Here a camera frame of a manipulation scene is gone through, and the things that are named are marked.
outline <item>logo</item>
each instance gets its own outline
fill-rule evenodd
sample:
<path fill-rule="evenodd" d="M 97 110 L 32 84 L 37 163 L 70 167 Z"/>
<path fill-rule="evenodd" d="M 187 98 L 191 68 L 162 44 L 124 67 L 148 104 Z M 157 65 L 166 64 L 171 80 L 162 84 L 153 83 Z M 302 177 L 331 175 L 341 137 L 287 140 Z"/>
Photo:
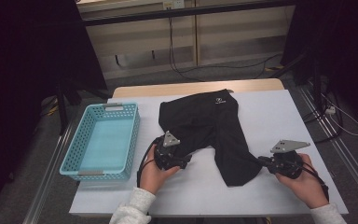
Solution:
<path fill-rule="evenodd" d="M 224 104 L 226 101 L 224 101 L 222 98 L 216 98 L 216 104 L 220 105 L 220 104 Z"/>

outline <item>black cloth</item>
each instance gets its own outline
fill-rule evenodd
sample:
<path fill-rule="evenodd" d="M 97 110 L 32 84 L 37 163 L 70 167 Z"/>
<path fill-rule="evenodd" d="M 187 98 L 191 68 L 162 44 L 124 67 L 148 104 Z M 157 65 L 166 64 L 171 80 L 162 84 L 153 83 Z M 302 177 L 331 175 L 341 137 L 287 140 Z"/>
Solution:
<path fill-rule="evenodd" d="M 227 90 L 161 103 L 158 123 L 181 141 L 177 157 L 212 146 L 214 160 L 229 187 L 242 186 L 261 169 L 249 152 L 238 119 L 238 103 Z"/>

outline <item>hand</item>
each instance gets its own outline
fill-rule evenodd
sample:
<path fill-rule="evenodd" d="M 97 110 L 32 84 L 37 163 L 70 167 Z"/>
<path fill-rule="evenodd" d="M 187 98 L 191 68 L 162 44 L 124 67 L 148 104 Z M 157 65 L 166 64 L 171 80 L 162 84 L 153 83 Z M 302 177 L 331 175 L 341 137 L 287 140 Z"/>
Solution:
<path fill-rule="evenodd" d="M 166 171 L 160 170 L 154 162 L 155 147 L 156 145 L 153 145 L 147 153 L 147 159 L 144 163 L 140 184 L 141 189 L 145 189 L 154 195 L 156 195 L 157 191 L 164 185 L 164 182 L 168 177 L 180 170 L 179 166 L 175 166 Z"/>
<path fill-rule="evenodd" d="M 298 155 L 303 162 L 312 166 L 309 155 L 299 153 Z M 276 174 L 276 177 L 282 184 L 291 189 L 297 198 L 304 202 L 308 208 L 317 208 L 328 204 L 321 184 L 315 176 L 303 171 L 297 179 L 291 179 L 280 174 Z"/>

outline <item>white sleeve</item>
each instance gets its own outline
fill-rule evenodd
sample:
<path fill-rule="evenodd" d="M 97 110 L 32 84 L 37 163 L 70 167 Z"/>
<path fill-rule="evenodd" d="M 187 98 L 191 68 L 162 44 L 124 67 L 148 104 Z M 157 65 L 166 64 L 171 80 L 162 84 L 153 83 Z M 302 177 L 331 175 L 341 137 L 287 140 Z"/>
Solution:
<path fill-rule="evenodd" d="M 335 204 L 328 204 L 322 207 L 310 209 L 310 214 L 315 224 L 343 224 L 344 218 L 337 210 Z"/>
<path fill-rule="evenodd" d="M 146 224 L 151 220 L 147 210 L 156 196 L 144 189 L 134 188 L 130 203 L 121 205 L 112 215 L 109 224 Z"/>

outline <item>plastic basket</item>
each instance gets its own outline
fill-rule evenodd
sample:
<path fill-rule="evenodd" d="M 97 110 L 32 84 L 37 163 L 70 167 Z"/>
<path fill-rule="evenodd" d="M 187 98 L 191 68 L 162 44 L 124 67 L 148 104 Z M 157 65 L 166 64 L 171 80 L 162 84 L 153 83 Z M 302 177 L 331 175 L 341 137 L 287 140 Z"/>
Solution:
<path fill-rule="evenodd" d="M 89 105 L 60 174 L 74 180 L 128 180 L 139 122 L 136 103 Z"/>

